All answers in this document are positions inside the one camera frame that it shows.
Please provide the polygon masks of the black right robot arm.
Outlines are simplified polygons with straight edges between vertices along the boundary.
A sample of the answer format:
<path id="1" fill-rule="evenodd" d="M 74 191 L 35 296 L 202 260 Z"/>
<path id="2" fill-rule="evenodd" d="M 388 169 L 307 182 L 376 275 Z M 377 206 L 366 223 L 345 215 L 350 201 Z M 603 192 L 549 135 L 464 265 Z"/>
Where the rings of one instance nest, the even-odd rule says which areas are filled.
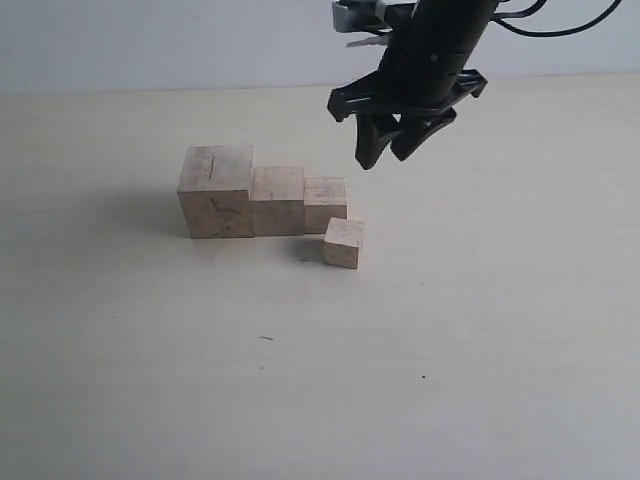
<path id="1" fill-rule="evenodd" d="M 497 9 L 495 1 L 335 1 L 333 27 L 364 32 L 386 50 L 377 69 L 334 89 L 327 108 L 357 123 L 355 158 L 371 169 L 385 149 L 400 161 L 456 118 L 455 105 L 479 97 L 486 79 L 466 62 Z"/>

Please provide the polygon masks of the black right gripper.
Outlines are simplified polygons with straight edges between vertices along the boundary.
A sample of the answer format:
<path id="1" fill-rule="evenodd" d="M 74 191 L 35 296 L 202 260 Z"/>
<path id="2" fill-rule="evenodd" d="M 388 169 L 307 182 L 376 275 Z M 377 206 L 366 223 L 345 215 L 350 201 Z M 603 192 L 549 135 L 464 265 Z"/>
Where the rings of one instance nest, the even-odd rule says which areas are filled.
<path id="1" fill-rule="evenodd" d="M 349 42 L 349 48 L 382 47 L 377 68 L 331 91 L 327 108 L 338 122 L 356 117 L 355 158 L 372 169 L 391 143 L 407 160 L 431 136 L 453 123 L 452 108 L 477 97 L 487 80 L 465 68 L 483 29 L 398 29 Z"/>

